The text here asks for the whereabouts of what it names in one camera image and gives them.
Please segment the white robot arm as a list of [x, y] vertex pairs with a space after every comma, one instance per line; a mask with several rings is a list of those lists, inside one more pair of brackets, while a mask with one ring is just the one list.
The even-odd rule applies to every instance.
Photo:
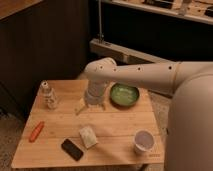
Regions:
[[106, 57], [85, 66], [85, 105], [103, 102], [111, 82], [172, 97], [165, 144], [165, 171], [213, 171], [213, 61], [119, 66]]

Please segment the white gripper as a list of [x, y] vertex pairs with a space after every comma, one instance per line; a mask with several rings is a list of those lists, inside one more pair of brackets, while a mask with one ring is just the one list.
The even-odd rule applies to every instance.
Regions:
[[102, 82], [89, 82], [84, 93], [84, 99], [80, 99], [75, 107], [75, 114], [79, 115], [88, 105], [100, 105], [106, 110], [104, 94], [108, 84]]

